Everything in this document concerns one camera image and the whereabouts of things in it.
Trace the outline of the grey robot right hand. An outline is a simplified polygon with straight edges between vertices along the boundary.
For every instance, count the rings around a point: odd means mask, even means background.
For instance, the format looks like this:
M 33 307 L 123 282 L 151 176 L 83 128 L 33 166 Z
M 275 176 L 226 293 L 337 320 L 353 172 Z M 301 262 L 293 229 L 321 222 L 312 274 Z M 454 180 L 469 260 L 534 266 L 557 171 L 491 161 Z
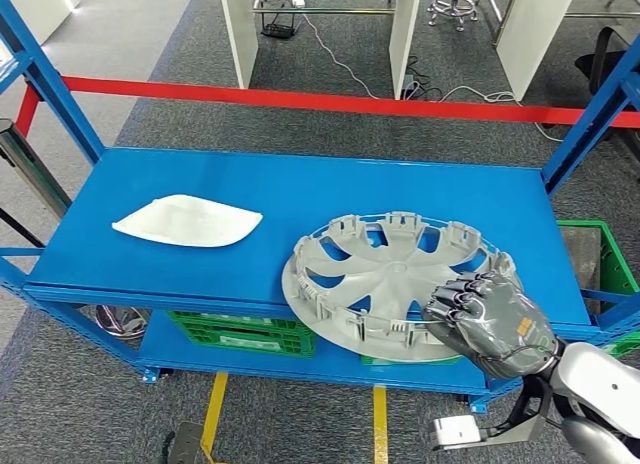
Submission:
M 558 358 L 549 320 L 494 271 L 465 272 L 436 287 L 423 314 L 429 333 L 493 377 L 541 373 Z

